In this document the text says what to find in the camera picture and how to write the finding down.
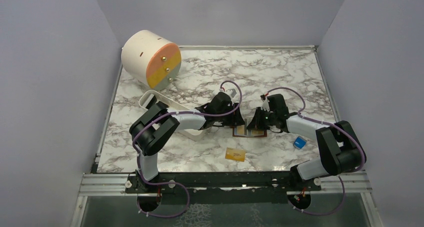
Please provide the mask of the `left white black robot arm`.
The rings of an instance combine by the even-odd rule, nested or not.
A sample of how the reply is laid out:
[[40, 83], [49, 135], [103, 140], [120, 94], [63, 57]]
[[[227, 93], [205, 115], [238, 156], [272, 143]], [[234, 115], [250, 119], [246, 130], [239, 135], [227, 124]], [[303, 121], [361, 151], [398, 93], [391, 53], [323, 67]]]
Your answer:
[[177, 111], [159, 101], [129, 128], [137, 152], [138, 186], [144, 192], [157, 187], [158, 152], [178, 131], [202, 131], [211, 127], [237, 127], [245, 124], [235, 89], [221, 90], [214, 98], [195, 109]]

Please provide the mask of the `brown leather card holder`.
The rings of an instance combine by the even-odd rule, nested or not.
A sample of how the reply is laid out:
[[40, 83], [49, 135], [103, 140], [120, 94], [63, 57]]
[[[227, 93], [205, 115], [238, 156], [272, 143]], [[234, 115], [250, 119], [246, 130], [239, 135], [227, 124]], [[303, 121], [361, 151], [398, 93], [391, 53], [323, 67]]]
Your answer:
[[266, 138], [268, 136], [267, 135], [267, 132], [266, 132], [266, 136], [252, 136], [252, 133], [251, 133], [252, 130], [248, 130], [246, 128], [247, 125], [251, 122], [251, 120], [252, 120], [252, 118], [244, 118], [244, 121], [245, 121], [245, 125], [244, 126], [245, 126], [245, 129], [247, 131], [246, 136], [234, 136], [233, 132], [234, 132], [234, 128], [235, 127], [232, 128], [232, 136], [235, 137], [235, 138]]

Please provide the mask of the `gold credit card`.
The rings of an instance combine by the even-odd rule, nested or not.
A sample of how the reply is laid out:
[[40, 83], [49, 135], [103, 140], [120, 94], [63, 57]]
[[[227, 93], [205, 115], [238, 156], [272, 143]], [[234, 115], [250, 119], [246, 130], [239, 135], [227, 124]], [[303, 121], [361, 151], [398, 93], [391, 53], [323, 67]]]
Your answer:
[[233, 129], [234, 136], [242, 137], [242, 136], [246, 136], [246, 134], [247, 134], [247, 130], [244, 125], [237, 126]]
[[263, 130], [252, 130], [251, 135], [255, 137], [266, 136], [266, 132]]

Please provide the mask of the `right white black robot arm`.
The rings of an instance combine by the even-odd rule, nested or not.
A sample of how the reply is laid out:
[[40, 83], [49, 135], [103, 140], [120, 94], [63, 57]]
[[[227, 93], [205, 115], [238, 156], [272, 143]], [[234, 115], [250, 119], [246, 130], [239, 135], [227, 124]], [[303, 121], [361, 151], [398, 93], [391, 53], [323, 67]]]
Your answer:
[[290, 112], [282, 94], [261, 95], [248, 130], [297, 134], [317, 143], [319, 157], [290, 168], [289, 186], [300, 191], [314, 178], [336, 176], [360, 170], [367, 157], [351, 124], [345, 120], [317, 121]]

